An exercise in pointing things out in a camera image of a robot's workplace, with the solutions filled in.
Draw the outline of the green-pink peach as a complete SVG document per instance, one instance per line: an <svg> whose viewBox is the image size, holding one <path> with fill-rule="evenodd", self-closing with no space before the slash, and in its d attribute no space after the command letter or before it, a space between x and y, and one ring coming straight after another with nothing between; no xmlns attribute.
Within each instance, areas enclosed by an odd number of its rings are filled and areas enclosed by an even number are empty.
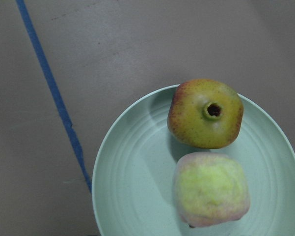
<svg viewBox="0 0 295 236"><path fill-rule="evenodd" d="M182 221L192 228L239 220L250 208L241 164L216 152L194 152L178 160L174 200Z"/></svg>

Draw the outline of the green plate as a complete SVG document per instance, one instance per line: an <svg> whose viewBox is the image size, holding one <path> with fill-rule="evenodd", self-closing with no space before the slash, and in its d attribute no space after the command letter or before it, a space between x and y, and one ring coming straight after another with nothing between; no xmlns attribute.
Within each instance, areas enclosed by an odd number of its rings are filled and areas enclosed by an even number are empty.
<svg viewBox="0 0 295 236"><path fill-rule="evenodd" d="M295 153L277 123L242 98L238 138L220 152L243 167L251 206L238 221L190 228L177 214L173 175L195 149L167 128L175 86L132 104L105 136L96 157L92 200L103 236L295 236Z"/></svg>

